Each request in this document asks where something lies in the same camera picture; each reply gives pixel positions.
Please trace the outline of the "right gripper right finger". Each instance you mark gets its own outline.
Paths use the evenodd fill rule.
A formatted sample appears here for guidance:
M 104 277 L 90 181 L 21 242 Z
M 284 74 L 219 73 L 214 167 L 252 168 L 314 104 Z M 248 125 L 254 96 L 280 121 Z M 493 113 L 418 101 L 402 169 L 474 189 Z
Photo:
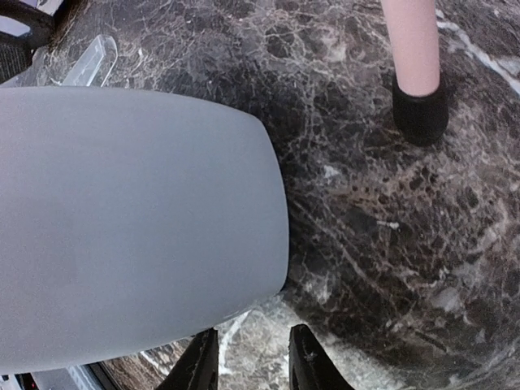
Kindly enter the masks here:
M 296 390 L 353 390 L 305 324 L 291 328 L 289 387 Z

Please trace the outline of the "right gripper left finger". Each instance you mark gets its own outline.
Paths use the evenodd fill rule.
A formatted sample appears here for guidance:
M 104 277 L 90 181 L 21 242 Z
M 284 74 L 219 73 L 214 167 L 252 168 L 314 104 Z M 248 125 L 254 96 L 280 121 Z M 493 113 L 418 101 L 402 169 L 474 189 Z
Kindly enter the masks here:
M 219 337 L 214 329 L 195 335 L 157 390 L 217 390 Z

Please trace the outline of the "white metronome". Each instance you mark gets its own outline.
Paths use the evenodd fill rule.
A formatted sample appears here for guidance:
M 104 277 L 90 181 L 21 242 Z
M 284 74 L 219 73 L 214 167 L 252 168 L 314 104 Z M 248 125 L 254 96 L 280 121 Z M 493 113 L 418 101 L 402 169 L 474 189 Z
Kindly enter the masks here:
M 117 358 L 277 294 L 288 207 L 262 122 L 135 89 L 1 92 L 1 371 Z

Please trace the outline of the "pink perforated music stand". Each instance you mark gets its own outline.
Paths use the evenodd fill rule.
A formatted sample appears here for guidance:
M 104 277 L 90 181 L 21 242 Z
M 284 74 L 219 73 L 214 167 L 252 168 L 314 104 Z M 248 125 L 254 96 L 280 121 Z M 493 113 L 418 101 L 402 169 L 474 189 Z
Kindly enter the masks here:
M 425 0 L 381 2 L 395 67 L 392 115 L 403 137 L 416 146 L 436 143 L 449 122 L 440 70 L 436 5 Z

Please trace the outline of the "clear metronome front cover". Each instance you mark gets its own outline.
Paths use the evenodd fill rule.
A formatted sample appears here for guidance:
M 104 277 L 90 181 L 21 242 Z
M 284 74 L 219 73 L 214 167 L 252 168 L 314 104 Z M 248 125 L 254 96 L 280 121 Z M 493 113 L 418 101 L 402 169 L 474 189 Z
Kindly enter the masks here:
M 17 86 L 20 75 L 33 65 L 34 52 L 47 46 L 51 37 L 35 32 L 13 36 L 1 32 L 1 87 Z M 119 57 L 113 37 L 97 35 L 76 61 L 62 82 L 63 86 L 102 87 Z

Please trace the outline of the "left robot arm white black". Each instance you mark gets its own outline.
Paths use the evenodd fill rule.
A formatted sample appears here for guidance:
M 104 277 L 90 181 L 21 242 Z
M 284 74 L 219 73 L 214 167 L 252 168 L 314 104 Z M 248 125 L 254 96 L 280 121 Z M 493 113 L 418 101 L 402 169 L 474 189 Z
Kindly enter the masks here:
M 33 64 L 33 55 L 47 46 L 69 1 L 1 1 L 1 84 Z

